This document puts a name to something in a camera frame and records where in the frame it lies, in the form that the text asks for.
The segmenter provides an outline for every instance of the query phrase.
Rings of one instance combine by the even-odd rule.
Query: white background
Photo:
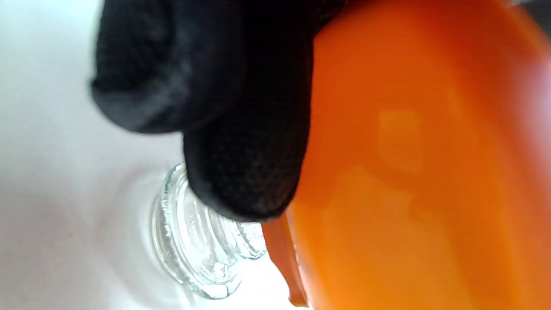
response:
[[[0,310],[292,309],[268,258],[208,302],[160,268],[150,202],[179,135],[140,136],[89,98],[101,0],[0,0]]]

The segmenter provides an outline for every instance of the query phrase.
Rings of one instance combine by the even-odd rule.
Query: glass bottle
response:
[[[201,297],[218,300],[241,284],[243,263],[266,254],[259,223],[238,223],[203,204],[184,164],[166,176],[154,202],[153,243],[168,273]]]

